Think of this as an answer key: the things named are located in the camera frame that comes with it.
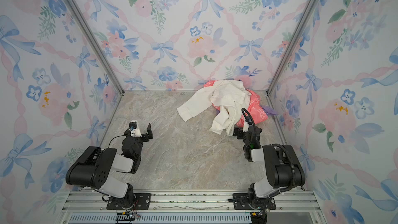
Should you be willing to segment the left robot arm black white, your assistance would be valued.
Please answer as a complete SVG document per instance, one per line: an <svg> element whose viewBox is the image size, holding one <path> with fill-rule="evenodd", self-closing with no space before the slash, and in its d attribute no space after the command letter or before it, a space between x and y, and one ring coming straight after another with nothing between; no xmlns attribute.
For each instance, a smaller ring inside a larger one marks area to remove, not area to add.
<svg viewBox="0 0 398 224"><path fill-rule="evenodd" d="M142 161L142 149L145 142L153 139L151 125L142 133L138 123L132 121L122 135L122 153L116 148L90 146L76 160L66 173L66 183L73 186L89 187L103 196L108 210L145 209L150 201L150 194L143 197L134 193L133 186L118 180L112 171L134 174Z"/></svg>

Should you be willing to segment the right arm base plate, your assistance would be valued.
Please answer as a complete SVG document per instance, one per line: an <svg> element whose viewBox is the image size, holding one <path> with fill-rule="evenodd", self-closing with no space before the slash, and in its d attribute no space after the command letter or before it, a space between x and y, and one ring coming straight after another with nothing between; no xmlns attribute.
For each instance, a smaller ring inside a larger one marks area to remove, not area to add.
<svg viewBox="0 0 398 224"><path fill-rule="evenodd" d="M232 198L229 199L229 202L233 203L235 210L276 210L274 199L249 196L248 193L233 193Z"/></svg>

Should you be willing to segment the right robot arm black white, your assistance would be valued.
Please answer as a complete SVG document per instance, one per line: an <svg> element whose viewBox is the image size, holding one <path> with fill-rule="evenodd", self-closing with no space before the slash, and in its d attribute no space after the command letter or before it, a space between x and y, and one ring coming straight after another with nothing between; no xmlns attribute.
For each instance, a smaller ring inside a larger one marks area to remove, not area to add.
<svg viewBox="0 0 398 224"><path fill-rule="evenodd" d="M233 194L229 201L235 210L275 210L275 197L305 184L305 173L290 145L260 144L261 129L250 126L247 131L235 127L233 135L244 142L245 159L262 163L265 177L252 183L246 194Z"/></svg>

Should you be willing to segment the purple cloth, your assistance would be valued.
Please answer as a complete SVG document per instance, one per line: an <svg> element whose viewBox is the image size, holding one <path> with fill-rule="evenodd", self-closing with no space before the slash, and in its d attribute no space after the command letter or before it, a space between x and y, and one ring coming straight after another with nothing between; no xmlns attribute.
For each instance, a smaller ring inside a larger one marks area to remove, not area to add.
<svg viewBox="0 0 398 224"><path fill-rule="evenodd" d="M261 106L263 111L268 115L268 116L277 116L277 112L269 106Z"/></svg>

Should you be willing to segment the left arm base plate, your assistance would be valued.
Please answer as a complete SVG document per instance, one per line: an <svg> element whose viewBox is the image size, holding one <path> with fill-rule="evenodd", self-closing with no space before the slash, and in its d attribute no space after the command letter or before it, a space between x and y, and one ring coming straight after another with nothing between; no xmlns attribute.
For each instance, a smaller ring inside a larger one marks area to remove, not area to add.
<svg viewBox="0 0 398 224"><path fill-rule="evenodd" d="M127 194L124 198L110 197L107 210L148 210L151 201L150 193Z"/></svg>

